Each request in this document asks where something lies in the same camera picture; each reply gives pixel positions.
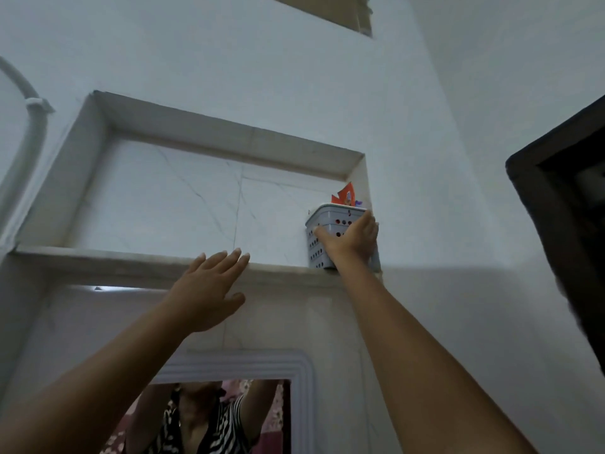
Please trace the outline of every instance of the white mirror frame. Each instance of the white mirror frame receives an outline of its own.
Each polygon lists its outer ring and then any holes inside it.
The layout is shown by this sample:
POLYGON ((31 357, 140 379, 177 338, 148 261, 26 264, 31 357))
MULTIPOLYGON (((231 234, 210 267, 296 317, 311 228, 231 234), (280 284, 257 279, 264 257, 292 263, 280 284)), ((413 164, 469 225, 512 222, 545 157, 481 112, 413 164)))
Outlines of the white mirror frame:
POLYGON ((291 389, 291 452, 314 454, 314 373, 301 351, 215 351, 173 356, 152 381, 287 379, 291 389))

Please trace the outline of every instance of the marble ledge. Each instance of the marble ledge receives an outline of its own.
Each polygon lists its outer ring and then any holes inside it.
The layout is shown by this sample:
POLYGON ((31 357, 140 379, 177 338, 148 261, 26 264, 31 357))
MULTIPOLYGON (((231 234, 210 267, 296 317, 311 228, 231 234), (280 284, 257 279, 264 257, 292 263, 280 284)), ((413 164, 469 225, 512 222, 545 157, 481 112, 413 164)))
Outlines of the marble ledge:
MULTIPOLYGON (((142 253, 22 244, 11 254, 26 263, 50 270, 55 276, 72 278, 73 282, 158 289, 169 288, 193 260, 142 253)), ((259 263, 250 263, 239 282, 313 288, 343 287, 336 271, 259 263)))

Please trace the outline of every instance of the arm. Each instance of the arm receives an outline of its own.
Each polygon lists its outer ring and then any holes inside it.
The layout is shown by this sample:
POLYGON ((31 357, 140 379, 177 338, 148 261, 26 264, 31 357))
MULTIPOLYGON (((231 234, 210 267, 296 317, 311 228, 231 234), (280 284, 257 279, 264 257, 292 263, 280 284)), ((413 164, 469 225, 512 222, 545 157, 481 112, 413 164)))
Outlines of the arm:
POLYGON ((162 429, 164 411, 174 384, 155 384, 145 388, 126 431, 126 452, 140 454, 162 429))
POLYGON ((343 278, 404 452, 535 453, 523 435, 366 263, 376 246, 371 212, 343 237, 315 230, 343 278))
POLYGON ((84 363, 0 422, 0 445, 14 454, 62 454, 65 442, 96 454, 131 403, 194 331, 234 313, 243 294, 224 297, 249 255, 236 250, 196 259, 166 298, 84 363))
POLYGON ((275 398, 275 389, 279 381, 255 380, 241 402, 239 417, 246 438, 250 443, 258 438, 262 424, 267 418, 275 398))

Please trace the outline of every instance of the dark frame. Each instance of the dark frame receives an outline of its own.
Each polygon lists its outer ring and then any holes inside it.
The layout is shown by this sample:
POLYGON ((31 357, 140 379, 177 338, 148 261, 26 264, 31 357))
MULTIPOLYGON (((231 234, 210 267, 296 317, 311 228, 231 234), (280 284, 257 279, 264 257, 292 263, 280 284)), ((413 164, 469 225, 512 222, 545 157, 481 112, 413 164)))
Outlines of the dark frame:
POLYGON ((605 128, 605 97, 527 145, 506 161, 506 172, 538 231, 546 258, 561 282, 605 372, 605 272, 595 264, 586 221, 552 181, 548 165, 569 157, 605 128))

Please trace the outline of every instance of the red packet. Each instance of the red packet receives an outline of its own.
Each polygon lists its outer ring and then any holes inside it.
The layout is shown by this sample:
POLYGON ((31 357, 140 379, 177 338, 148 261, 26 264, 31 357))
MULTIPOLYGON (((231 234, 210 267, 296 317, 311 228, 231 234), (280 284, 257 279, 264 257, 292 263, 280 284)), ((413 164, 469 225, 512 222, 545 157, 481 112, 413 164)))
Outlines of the red packet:
POLYGON ((332 203, 340 205, 352 205, 355 207, 355 190, 349 182, 343 189, 338 191, 338 197, 332 195, 332 203))

